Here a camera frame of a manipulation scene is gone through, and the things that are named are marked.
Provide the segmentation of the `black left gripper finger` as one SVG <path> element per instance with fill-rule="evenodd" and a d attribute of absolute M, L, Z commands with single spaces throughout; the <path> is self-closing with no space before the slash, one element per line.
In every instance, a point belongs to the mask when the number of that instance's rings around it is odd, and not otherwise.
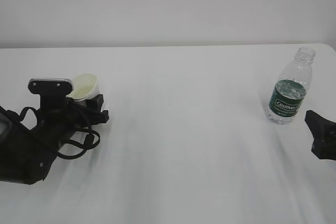
<path fill-rule="evenodd" d="M 90 113 L 100 113 L 103 106 L 103 95 L 97 94 L 92 99 L 86 100 L 86 110 Z"/>
<path fill-rule="evenodd" d="M 90 112 L 89 121 L 91 125 L 106 124 L 109 120 L 109 111 L 103 110 L 101 112 Z"/>

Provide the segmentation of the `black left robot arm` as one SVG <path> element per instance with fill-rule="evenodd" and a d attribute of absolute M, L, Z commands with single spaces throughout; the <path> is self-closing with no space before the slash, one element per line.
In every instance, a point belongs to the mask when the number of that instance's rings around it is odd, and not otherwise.
<path fill-rule="evenodd" d="M 80 105 L 72 98 L 41 97 L 20 113 L 1 108 L 1 181 L 32 185 L 44 180 L 56 158 L 78 159 L 100 143 L 92 127 L 105 124 L 99 94 Z"/>

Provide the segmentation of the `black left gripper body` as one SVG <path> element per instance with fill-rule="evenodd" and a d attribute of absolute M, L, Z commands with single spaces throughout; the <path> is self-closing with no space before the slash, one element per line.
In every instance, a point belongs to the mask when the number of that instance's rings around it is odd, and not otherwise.
<path fill-rule="evenodd" d="M 43 140 L 67 140 L 91 125 L 85 107 L 72 100 L 42 104 L 39 109 L 39 137 Z"/>

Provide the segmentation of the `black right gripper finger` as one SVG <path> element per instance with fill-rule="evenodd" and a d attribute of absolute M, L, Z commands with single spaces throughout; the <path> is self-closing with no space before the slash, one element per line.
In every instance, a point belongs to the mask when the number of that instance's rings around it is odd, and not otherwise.
<path fill-rule="evenodd" d="M 335 140 L 335 122 L 323 118 L 313 110 L 306 112 L 304 120 L 315 140 Z"/>

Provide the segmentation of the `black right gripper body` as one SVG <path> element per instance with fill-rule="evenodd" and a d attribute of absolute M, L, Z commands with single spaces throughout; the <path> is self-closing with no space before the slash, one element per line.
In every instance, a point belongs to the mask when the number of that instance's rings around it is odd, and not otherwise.
<path fill-rule="evenodd" d="M 335 160 L 335 134 L 322 137 L 313 136 L 311 152 L 321 160 Z"/>

